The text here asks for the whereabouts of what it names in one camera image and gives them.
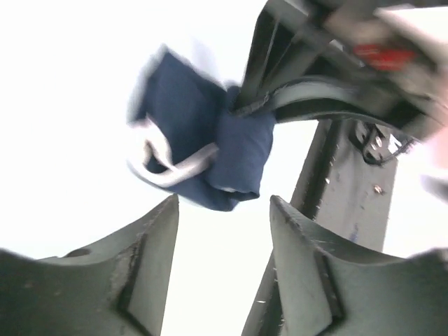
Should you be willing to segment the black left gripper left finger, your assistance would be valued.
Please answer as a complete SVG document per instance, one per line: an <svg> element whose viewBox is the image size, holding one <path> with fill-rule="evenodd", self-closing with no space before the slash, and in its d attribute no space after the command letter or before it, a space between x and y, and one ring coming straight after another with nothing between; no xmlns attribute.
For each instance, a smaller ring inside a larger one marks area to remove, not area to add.
<svg viewBox="0 0 448 336"><path fill-rule="evenodd" d="M58 258L1 252L1 334L159 335L179 225L171 195L140 219Z"/></svg>

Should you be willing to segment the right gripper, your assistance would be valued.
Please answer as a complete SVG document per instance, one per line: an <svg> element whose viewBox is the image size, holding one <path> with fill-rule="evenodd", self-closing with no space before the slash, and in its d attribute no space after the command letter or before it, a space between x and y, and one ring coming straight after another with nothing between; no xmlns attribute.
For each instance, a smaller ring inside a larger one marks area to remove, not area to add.
<svg viewBox="0 0 448 336"><path fill-rule="evenodd" d="M349 82L303 76L334 37ZM415 139L447 126L446 1L268 1L233 114L351 118Z"/></svg>

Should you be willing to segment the navy underwear with white trim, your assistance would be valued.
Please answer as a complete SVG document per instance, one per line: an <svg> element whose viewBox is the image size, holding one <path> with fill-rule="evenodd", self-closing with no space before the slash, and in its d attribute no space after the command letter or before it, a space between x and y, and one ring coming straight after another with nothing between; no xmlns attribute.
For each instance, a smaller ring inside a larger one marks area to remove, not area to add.
<svg viewBox="0 0 448 336"><path fill-rule="evenodd" d="M276 120L268 108L232 115L239 91L161 49L140 82L127 122L130 170L214 211L257 199Z"/></svg>

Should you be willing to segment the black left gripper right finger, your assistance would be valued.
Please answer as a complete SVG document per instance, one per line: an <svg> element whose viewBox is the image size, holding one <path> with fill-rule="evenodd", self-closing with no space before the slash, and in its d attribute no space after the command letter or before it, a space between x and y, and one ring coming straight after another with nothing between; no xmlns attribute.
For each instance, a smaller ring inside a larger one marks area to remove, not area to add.
<svg viewBox="0 0 448 336"><path fill-rule="evenodd" d="M286 335L446 335L447 250L397 258L270 200Z"/></svg>

